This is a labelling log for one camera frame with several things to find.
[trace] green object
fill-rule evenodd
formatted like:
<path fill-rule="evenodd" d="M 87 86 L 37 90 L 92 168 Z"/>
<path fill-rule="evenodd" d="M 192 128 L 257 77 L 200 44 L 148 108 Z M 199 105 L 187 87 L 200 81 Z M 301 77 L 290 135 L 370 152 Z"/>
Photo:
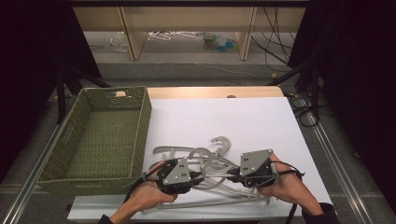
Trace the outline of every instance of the green object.
<path fill-rule="evenodd" d="M 81 90 L 37 185 L 58 196 L 127 193 L 142 173 L 150 116 L 145 87 Z"/>

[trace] green woven basket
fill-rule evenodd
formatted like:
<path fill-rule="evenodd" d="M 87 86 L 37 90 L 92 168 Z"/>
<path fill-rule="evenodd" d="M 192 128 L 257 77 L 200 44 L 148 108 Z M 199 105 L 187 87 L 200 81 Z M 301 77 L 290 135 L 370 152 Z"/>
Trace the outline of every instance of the green woven basket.
<path fill-rule="evenodd" d="M 37 185 L 59 196 L 126 193 L 142 173 L 150 116 L 145 87 L 81 90 Z"/>

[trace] black stand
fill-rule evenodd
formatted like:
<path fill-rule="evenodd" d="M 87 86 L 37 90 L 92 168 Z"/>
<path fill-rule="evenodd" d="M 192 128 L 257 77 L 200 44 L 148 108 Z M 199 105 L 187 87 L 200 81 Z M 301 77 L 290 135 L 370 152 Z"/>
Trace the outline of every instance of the black stand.
<path fill-rule="evenodd" d="M 342 1 L 339 4 L 337 11 L 327 20 L 326 24 L 320 31 L 318 40 L 316 41 L 311 53 L 308 55 L 306 60 L 282 77 L 268 84 L 269 86 L 276 86 L 288 80 L 289 78 L 300 74 L 294 87 L 297 91 L 306 91 L 308 86 L 311 86 L 312 96 L 311 106 L 309 106 L 309 109 L 317 119 L 319 69 L 323 67 L 323 63 L 332 52 L 333 44 L 337 40 L 337 33 L 341 26 L 340 22 L 343 21 L 351 9 L 349 2 L 350 1 L 348 0 Z"/>
<path fill-rule="evenodd" d="M 76 95 L 82 89 L 82 85 L 78 81 L 78 77 L 87 79 L 91 83 L 97 85 L 98 87 L 103 87 L 103 88 L 111 87 L 110 85 L 107 85 L 105 82 L 102 82 L 101 80 L 92 77 L 75 67 L 64 66 L 60 68 L 56 80 L 56 91 L 58 94 L 58 109 L 59 109 L 58 111 L 59 116 L 57 121 L 58 124 L 62 122 L 64 116 L 66 115 L 66 99 L 64 95 L 64 84 L 67 86 L 67 88 L 70 90 L 72 94 Z"/>

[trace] wicker basket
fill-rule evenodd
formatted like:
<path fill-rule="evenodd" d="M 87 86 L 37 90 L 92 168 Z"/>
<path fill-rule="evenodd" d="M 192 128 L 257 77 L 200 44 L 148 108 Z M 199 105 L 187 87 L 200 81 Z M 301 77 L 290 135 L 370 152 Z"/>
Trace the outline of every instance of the wicker basket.
<path fill-rule="evenodd" d="M 145 87 L 83 89 L 37 185 L 59 196 L 126 193 L 141 176 L 150 116 Z"/>

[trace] person's right hand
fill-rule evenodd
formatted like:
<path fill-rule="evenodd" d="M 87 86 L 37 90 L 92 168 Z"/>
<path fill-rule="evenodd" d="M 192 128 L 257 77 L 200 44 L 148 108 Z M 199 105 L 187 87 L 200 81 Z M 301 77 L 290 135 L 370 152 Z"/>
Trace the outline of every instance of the person's right hand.
<path fill-rule="evenodd" d="M 280 159 L 273 154 L 270 156 L 270 161 L 280 161 Z M 286 164 L 275 162 L 275 165 L 279 173 L 290 170 Z M 312 216 L 323 214 L 317 199 L 295 174 L 282 175 L 273 185 L 258 187 L 258 190 L 267 197 L 276 197 L 287 203 L 297 203 Z"/>

